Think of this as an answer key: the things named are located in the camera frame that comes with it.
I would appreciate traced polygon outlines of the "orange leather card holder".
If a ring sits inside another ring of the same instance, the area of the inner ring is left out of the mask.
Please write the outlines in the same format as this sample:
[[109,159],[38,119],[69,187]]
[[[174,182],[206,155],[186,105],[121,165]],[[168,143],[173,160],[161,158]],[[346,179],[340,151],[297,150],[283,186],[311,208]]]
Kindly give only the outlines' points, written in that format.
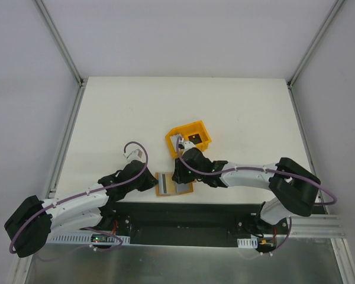
[[157,196],[177,196],[193,192],[193,183],[178,184],[172,180],[172,173],[156,173],[158,184],[156,185]]

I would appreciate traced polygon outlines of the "beige magnetic stripe card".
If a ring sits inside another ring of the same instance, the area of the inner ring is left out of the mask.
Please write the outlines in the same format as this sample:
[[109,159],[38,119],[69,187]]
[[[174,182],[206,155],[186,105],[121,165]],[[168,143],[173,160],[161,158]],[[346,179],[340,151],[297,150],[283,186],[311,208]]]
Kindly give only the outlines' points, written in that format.
[[158,173],[158,190],[160,196],[170,196],[176,193],[175,182],[172,181],[171,173]]

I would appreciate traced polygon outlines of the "yellow plastic bin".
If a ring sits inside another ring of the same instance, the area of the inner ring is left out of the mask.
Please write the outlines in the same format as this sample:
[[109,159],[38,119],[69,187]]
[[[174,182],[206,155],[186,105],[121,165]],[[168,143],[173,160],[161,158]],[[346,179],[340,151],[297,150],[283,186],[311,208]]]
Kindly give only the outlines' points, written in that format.
[[172,159],[178,157],[176,142],[179,137],[183,138],[183,141],[192,142],[201,151],[205,151],[212,142],[202,120],[172,128],[165,136]]

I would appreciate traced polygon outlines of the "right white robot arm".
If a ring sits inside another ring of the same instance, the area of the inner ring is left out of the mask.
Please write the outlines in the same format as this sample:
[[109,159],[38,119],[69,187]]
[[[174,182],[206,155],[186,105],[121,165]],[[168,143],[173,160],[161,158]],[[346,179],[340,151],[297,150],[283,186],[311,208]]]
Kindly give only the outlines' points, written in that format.
[[254,226],[268,233],[291,215],[309,217],[320,180],[290,158],[283,157],[266,166],[240,165],[226,160],[210,160],[197,148],[185,150],[175,159],[172,180],[178,184],[194,181],[212,188],[245,186],[271,191],[274,198],[262,203]]

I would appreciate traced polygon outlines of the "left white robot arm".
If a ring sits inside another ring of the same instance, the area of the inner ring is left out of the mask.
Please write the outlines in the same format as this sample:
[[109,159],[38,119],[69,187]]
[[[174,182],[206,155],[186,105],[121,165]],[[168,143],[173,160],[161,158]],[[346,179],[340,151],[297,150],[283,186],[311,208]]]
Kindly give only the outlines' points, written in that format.
[[95,226],[107,230],[113,223],[114,203],[131,191],[144,192],[157,184],[146,164],[133,160],[76,194],[44,200],[29,196],[4,224],[11,240],[9,251],[20,258],[28,257],[58,235]]

